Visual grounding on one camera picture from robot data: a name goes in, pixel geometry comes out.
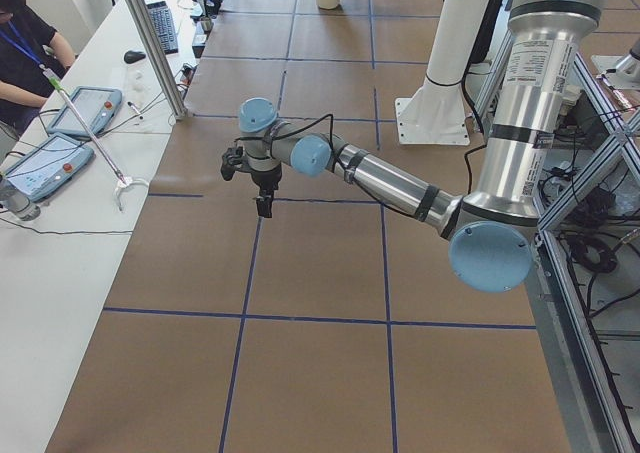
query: blue strap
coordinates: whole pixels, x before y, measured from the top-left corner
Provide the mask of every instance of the blue strap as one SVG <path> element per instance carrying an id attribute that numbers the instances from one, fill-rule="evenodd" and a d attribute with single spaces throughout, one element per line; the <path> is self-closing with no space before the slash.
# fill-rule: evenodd
<path id="1" fill-rule="evenodd" d="M 38 55 L 36 55 L 34 53 L 34 51 L 31 48 L 31 46 L 29 46 L 29 43 L 27 43 L 27 41 L 22 37 L 22 35 L 18 31 L 18 29 L 15 27 L 15 25 L 11 21 L 9 21 L 9 27 L 11 27 L 11 30 L 16 35 L 16 37 L 18 38 L 18 41 L 20 41 L 21 44 L 16 43 L 12 38 L 10 38 L 2 30 L 0 30 L 0 36 L 2 36 L 2 38 L 7 40 L 10 45 L 12 45 L 14 48 L 16 48 L 22 54 L 24 54 L 29 59 L 31 59 L 36 65 L 40 66 L 42 64 L 42 61 L 40 60 L 40 58 L 38 58 Z"/>

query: white table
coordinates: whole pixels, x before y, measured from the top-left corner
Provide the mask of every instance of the white table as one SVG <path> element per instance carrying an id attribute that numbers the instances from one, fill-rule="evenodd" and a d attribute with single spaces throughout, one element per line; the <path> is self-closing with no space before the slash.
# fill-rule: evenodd
<path id="1" fill-rule="evenodd" d="M 165 0 L 172 9 L 180 52 L 167 56 L 173 72 L 183 63 L 195 65 L 191 41 L 195 31 L 190 0 Z M 111 125 L 132 116 L 126 105 L 146 105 L 160 93 L 148 59 L 127 65 L 126 50 L 142 50 L 142 42 L 121 0 L 67 73 L 63 86 L 103 86 L 123 91 L 124 104 Z M 59 108 L 54 94 L 44 109 Z M 102 144 L 125 175 L 151 179 L 174 119 L 166 101 Z M 46 134 L 35 120 L 22 139 L 33 145 Z M 31 146 L 14 148 L 27 152 Z M 2 168 L 17 159 L 8 158 Z M 79 172 L 64 189 L 41 205 L 33 222 L 38 230 L 132 230 L 147 196 L 144 187 L 123 193 L 124 212 L 113 193 L 116 177 L 103 158 Z M 16 221 L 10 213 L 2 218 Z M 129 235 L 38 235 L 0 223 L 0 452 L 45 450 L 60 417 L 104 300 L 129 241 Z"/>

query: white stand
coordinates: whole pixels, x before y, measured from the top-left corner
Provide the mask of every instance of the white stand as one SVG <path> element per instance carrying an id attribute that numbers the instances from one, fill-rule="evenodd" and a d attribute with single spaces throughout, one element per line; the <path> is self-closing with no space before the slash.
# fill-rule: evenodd
<path id="1" fill-rule="evenodd" d="M 488 2 L 444 1 L 424 83 L 412 98 L 396 99 L 400 143 L 469 144 L 459 82 Z"/>

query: computer mouse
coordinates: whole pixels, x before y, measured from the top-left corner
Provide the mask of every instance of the computer mouse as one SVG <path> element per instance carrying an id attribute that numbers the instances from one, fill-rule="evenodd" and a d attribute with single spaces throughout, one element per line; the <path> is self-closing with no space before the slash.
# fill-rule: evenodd
<path id="1" fill-rule="evenodd" d="M 146 57 L 147 55 L 142 51 L 129 50 L 124 54 L 124 62 L 130 65 L 131 63 L 135 63 L 136 61 L 140 61 Z"/>

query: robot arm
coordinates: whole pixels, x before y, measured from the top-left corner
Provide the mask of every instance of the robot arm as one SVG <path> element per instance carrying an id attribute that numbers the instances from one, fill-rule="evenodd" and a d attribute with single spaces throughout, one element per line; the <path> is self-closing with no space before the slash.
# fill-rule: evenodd
<path id="1" fill-rule="evenodd" d="M 222 174 L 251 173 L 260 187 L 258 212 L 271 216 L 281 163 L 316 176 L 327 169 L 388 206 L 435 227 L 451 241 L 456 274 L 474 288 L 505 291 L 522 282 L 532 263 L 533 204 L 562 104 L 565 81 L 582 38 L 598 26 L 604 0 L 514 0 L 513 49 L 487 142 L 477 189 L 444 192 L 329 134 L 296 130 L 267 100 L 240 109 L 244 149 L 223 157 Z"/>

